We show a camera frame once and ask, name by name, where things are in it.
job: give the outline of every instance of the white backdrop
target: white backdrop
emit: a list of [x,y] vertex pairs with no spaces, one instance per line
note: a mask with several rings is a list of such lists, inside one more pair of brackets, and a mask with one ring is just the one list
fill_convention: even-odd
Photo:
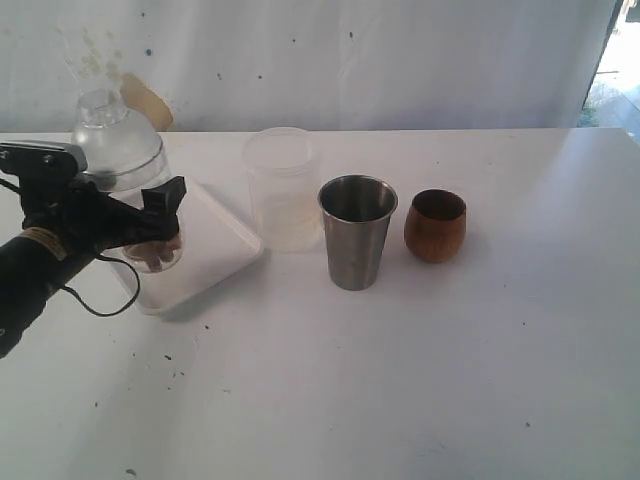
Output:
[[176,130],[574,126],[615,0],[4,0],[0,130],[141,79]]

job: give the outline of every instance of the stainless steel cup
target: stainless steel cup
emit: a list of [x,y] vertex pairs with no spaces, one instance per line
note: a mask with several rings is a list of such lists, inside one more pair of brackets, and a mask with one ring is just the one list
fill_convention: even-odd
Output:
[[398,196],[387,183],[346,175],[325,184],[322,207],[329,276],[345,290],[364,290],[376,281],[391,214]]

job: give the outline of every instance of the brown wooden cup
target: brown wooden cup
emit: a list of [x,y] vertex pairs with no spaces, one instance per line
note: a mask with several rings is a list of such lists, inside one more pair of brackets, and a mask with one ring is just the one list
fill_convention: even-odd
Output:
[[467,206],[455,193],[425,190],[417,194],[404,224],[404,241],[416,257],[441,263],[453,257],[464,241]]

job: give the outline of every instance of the water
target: water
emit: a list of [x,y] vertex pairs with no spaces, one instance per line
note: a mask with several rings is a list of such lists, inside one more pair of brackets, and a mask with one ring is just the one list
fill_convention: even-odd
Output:
[[258,233],[272,250],[304,251],[320,238],[321,212],[313,196],[269,197],[254,209]]

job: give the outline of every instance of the translucent container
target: translucent container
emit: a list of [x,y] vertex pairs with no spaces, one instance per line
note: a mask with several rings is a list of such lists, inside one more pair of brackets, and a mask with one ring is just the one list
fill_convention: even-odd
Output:
[[301,252],[320,238],[320,154],[308,132],[271,128],[244,147],[258,234],[279,252]]
[[[124,105],[118,93],[96,90],[83,95],[77,117],[71,141],[82,147],[86,176],[99,190],[142,208],[141,190],[171,178],[162,138],[144,115]],[[127,246],[122,254],[140,272],[163,271],[180,259],[182,238]]]

